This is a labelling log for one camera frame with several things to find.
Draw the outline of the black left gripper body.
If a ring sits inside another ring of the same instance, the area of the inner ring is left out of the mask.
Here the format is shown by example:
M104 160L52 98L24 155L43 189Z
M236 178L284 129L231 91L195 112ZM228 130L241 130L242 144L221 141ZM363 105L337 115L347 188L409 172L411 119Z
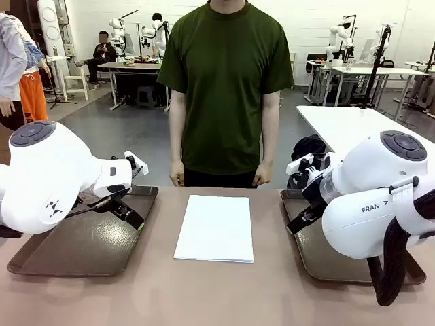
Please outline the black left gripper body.
M114 196L115 194L109 194L100 198L91 192L80 192L78 194L80 202L93 210L107 210Z

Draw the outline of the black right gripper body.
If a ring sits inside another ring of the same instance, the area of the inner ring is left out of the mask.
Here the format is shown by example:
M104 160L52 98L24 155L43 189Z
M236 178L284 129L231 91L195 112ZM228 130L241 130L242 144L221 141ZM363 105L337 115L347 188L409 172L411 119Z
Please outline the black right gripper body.
M308 176L307 184L302 190L302 196L307 200L313 208L326 208L327 203L323 199L320 192L321 181L323 180L323 172L317 169L305 169L304 175Z

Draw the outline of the person's left hand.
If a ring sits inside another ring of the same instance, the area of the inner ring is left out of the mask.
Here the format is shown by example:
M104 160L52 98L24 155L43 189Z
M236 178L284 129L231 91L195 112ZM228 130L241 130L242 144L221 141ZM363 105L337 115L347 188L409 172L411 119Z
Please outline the person's left hand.
M254 175L254 180L252 183L253 187L258 187L269 183L272 179L273 173L273 163L272 162L262 162L257 167L256 173Z

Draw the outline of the person's right hand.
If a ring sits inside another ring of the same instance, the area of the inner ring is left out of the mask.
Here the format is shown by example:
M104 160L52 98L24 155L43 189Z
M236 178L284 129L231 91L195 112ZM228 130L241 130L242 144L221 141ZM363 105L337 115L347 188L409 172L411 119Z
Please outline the person's right hand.
M184 186L184 165L181 160L171 160L170 179L175 187Z

